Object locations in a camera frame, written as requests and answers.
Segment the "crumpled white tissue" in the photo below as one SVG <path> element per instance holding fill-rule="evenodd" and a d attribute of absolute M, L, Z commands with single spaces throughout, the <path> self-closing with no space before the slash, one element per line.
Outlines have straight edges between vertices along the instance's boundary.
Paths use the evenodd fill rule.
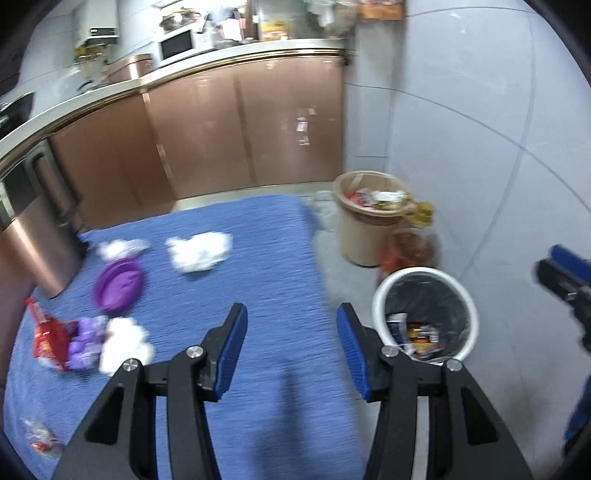
<path fill-rule="evenodd" d="M 121 258 L 137 257 L 141 252 L 150 248 L 147 240 L 113 240 L 112 242 L 101 242 L 96 247 L 99 256 L 105 262 L 114 262 Z"/>
<path fill-rule="evenodd" d="M 148 331 L 133 318 L 111 319 L 100 354 L 100 373 L 112 377 L 128 358 L 137 358 L 143 365 L 148 365 L 154 356 L 154 346 L 145 341 L 148 335 Z"/>
<path fill-rule="evenodd" d="M 166 240 L 170 262 L 181 273 L 211 270 L 228 258 L 232 249 L 232 235 L 207 232 L 194 235 L 189 240 L 178 237 Z"/>

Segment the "brown cabinet door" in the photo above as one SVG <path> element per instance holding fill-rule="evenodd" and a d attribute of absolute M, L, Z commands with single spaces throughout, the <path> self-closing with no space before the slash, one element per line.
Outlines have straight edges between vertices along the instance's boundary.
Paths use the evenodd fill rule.
<path fill-rule="evenodd" d="M 174 195 L 140 95 L 91 113 L 52 137 L 90 228 L 167 213 Z"/>
<path fill-rule="evenodd" d="M 257 185 L 328 181 L 342 169 L 342 68 L 334 57 L 238 70 Z"/>
<path fill-rule="evenodd" d="M 234 67 L 150 90 L 149 113 L 177 198 L 252 187 Z"/>

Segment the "blue cloth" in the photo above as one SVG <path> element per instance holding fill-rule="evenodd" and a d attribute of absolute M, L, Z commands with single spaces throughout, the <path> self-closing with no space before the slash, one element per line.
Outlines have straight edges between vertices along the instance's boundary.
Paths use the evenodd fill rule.
<path fill-rule="evenodd" d="M 92 244 L 146 238 L 141 299 L 126 313 L 149 332 L 154 361 L 198 343 L 231 305 L 248 308 L 248 333 L 230 390 L 207 404 L 222 478 L 359 480 L 365 460 L 343 374 L 335 320 L 316 265 L 310 209 L 294 196 L 253 197 L 92 231 Z M 233 235 L 230 257 L 211 272 L 181 275 L 164 242 L 207 231 Z M 62 320 L 94 316 L 92 286 L 105 267 L 89 254 L 57 298 L 36 298 Z M 31 357 L 33 321 L 25 314 L 14 345 L 4 405 L 5 433 L 39 480 L 57 461 L 32 450 L 23 418 L 45 422 L 68 442 L 108 377 L 48 370 Z M 165 401 L 158 399 L 157 459 L 170 479 Z"/>

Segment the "purple plastic lid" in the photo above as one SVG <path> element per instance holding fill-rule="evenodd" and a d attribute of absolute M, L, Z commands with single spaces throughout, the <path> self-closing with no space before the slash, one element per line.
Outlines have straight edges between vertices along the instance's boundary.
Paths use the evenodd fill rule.
<path fill-rule="evenodd" d="M 121 258 L 101 272 L 92 300 L 104 313 L 120 313 L 139 298 L 143 288 L 144 273 L 137 259 Z"/>

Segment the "metal screw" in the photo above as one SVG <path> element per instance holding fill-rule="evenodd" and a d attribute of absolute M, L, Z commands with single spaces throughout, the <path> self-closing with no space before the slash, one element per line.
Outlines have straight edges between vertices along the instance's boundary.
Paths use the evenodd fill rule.
<path fill-rule="evenodd" d="M 384 345 L 382 347 L 382 355 L 387 358 L 392 358 L 398 355 L 398 347 L 394 345 Z"/>
<path fill-rule="evenodd" d="M 139 362 L 135 358 L 128 358 L 125 362 L 123 362 L 123 370 L 126 372 L 131 372 L 138 368 Z"/>
<path fill-rule="evenodd" d="M 193 345 L 187 348 L 187 355 L 189 356 L 189 358 L 198 358 L 202 356 L 204 353 L 205 350 L 203 350 L 203 347 L 199 345 Z"/>
<path fill-rule="evenodd" d="M 452 372 L 459 372 L 462 369 L 462 362 L 455 358 L 448 360 L 445 365 Z"/>

